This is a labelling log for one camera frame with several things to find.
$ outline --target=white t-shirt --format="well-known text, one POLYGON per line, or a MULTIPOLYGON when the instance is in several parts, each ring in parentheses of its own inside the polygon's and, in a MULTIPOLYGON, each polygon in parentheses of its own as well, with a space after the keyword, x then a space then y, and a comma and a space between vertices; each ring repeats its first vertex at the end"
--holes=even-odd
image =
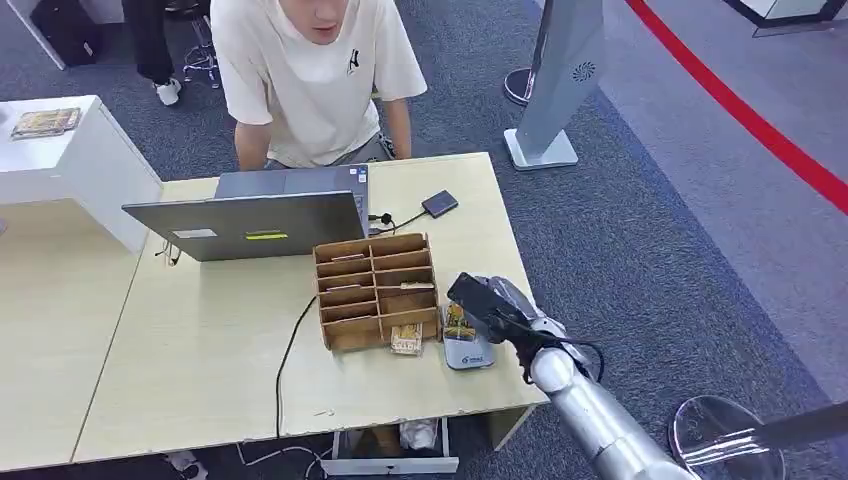
POLYGON ((250 125, 273 123, 268 157, 328 165, 379 131, 383 100, 427 90, 394 0, 349 0, 330 45, 300 34, 278 0, 213 0, 212 34, 227 108, 250 125))

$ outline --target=person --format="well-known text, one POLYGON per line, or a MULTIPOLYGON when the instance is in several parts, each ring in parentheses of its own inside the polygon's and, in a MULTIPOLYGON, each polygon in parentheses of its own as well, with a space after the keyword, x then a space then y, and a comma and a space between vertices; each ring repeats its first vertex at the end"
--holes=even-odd
POLYGON ((393 0, 213 0, 211 17, 240 169, 388 158, 374 87, 412 155, 406 98, 427 84, 393 0))
POLYGON ((121 0, 124 20, 133 41, 138 73, 153 82, 165 106, 180 99, 182 85, 174 78, 174 63, 165 39, 165 10, 169 0, 121 0))

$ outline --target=wooden compartment box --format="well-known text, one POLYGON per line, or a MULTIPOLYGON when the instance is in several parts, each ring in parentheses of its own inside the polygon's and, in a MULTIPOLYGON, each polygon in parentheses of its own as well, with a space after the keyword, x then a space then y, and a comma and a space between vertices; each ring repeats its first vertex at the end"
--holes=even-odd
POLYGON ((416 323, 425 339, 439 337, 439 294, 426 236, 331 243, 315 247, 313 254, 328 349, 388 345, 392 327, 416 323))

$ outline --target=red line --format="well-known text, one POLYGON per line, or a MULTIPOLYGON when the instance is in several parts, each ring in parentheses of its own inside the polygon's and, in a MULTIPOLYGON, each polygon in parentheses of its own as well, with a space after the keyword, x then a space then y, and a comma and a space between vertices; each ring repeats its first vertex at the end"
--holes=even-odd
POLYGON ((645 0, 626 0, 630 8, 642 19, 648 29, 665 46, 671 55, 689 72, 712 97, 727 110, 751 135, 769 149, 784 165, 795 172, 808 185, 848 215, 848 185, 830 170, 807 155, 744 100, 733 93, 716 74, 666 26, 645 4, 645 0))

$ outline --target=yellow sticker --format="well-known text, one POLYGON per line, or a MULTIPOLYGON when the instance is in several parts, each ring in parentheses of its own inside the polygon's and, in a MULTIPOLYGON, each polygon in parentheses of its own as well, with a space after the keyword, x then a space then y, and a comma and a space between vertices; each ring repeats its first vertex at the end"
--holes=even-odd
POLYGON ((267 232, 267 233, 246 233, 244 235, 246 240, 281 240, 283 238, 289 238, 288 235, 282 232, 267 232))

